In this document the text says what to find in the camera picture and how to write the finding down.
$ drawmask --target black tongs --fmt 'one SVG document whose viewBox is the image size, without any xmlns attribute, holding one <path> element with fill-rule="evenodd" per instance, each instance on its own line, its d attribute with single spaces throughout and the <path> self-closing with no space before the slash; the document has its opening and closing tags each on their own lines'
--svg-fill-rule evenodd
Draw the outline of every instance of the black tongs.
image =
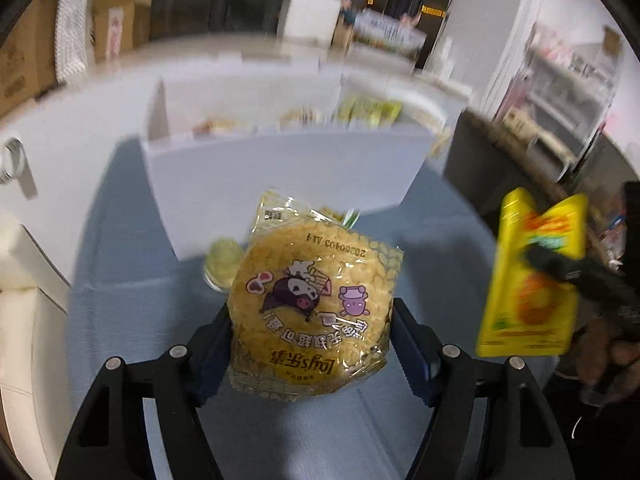
<svg viewBox="0 0 640 480">
<path fill-rule="evenodd" d="M 575 285 L 580 295 L 594 301 L 599 314 L 620 329 L 619 340 L 640 341 L 640 298 L 619 275 L 590 258 L 572 260 L 539 244 L 531 244 L 524 257 L 534 269 Z M 582 401 L 602 409 L 609 402 L 614 379 L 635 363 L 610 363 L 598 384 L 583 390 Z"/>
</svg>

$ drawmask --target yellow snack bag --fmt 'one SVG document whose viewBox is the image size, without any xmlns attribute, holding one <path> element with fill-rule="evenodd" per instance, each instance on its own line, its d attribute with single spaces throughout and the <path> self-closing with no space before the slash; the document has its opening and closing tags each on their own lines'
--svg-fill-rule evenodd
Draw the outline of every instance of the yellow snack bag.
<svg viewBox="0 0 640 480">
<path fill-rule="evenodd" d="M 401 262 L 402 251 L 267 193 L 227 300 L 232 385 L 295 400 L 382 368 Z"/>
<path fill-rule="evenodd" d="M 538 215 L 523 188 L 502 201 L 494 276 L 476 353 L 480 357 L 563 354 L 571 342 L 578 293 L 553 281 L 523 258 L 531 243 L 574 259 L 586 246 L 587 199 L 575 195 Z"/>
<path fill-rule="evenodd" d="M 341 123 L 363 123 L 371 128 L 379 128 L 395 123 L 401 111 L 400 101 L 357 96 L 347 99 L 340 105 L 337 119 Z"/>
</svg>

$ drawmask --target blue tablecloth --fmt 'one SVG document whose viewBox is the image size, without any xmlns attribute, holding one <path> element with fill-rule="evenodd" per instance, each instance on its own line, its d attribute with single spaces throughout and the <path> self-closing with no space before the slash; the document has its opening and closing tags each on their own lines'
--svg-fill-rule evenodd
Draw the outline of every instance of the blue tablecloth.
<svg viewBox="0 0 640 480">
<path fill-rule="evenodd" d="M 404 250 L 396 295 L 443 342 L 473 354 L 495 242 L 456 191 L 425 166 L 401 205 L 363 216 L 356 228 Z M 123 142 L 88 218 L 72 291 L 66 344 L 75 409 L 107 358 L 155 359 L 187 342 L 224 301 L 204 283 L 202 260 L 176 260 L 138 140 Z M 528 362 L 539 377 L 549 367 Z M 170 479 L 153 401 L 145 402 L 156 475 Z M 412 396 L 391 350 L 368 380 L 299 402 L 242 394 L 225 380 L 199 415 L 228 480 L 389 480 L 406 475 L 431 410 Z M 461 478 L 475 462 L 483 415 L 474 412 Z"/>
</svg>

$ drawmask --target metal bolt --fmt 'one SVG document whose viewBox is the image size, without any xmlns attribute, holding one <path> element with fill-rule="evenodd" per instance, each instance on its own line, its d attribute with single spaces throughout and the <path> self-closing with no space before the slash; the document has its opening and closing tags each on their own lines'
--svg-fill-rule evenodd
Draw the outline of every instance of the metal bolt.
<svg viewBox="0 0 640 480">
<path fill-rule="evenodd" d="M 20 178 L 26 163 L 27 158 L 20 140 L 11 137 L 0 144 L 0 186 Z"/>
<path fill-rule="evenodd" d="M 122 361 L 120 361 L 119 357 L 112 357 L 104 364 L 104 367 L 107 368 L 107 370 L 115 370 L 119 368 L 121 364 Z"/>
<path fill-rule="evenodd" d="M 509 359 L 509 364 L 516 370 L 522 370 L 526 366 L 524 359 L 522 357 L 518 357 L 517 355 L 514 355 Z"/>
<path fill-rule="evenodd" d="M 455 345 L 444 345 L 442 347 L 442 353 L 447 357 L 456 358 L 460 355 L 460 348 Z"/>
<path fill-rule="evenodd" d="M 185 345 L 176 345 L 169 350 L 169 355 L 175 359 L 187 355 L 187 347 Z"/>
</svg>

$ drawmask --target white cardboard box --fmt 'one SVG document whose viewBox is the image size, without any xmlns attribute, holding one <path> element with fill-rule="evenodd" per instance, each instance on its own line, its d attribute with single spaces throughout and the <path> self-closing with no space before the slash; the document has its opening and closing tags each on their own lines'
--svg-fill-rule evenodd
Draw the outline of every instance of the white cardboard box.
<svg viewBox="0 0 640 480">
<path fill-rule="evenodd" d="M 278 37 L 331 45 L 340 15 L 340 0 L 284 0 Z"/>
<path fill-rule="evenodd" d="M 331 114 L 357 87 L 340 70 L 239 70 L 235 76 L 165 81 L 142 140 L 149 183 L 178 259 L 213 240 L 246 241 L 267 189 L 338 210 L 380 210 L 402 202 L 435 136 L 403 118 L 379 130 L 340 126 L 280 130 L 299 106 Z M 207 116 L 257 124 L 252 132 L 194 136 Z"/>
</svg>

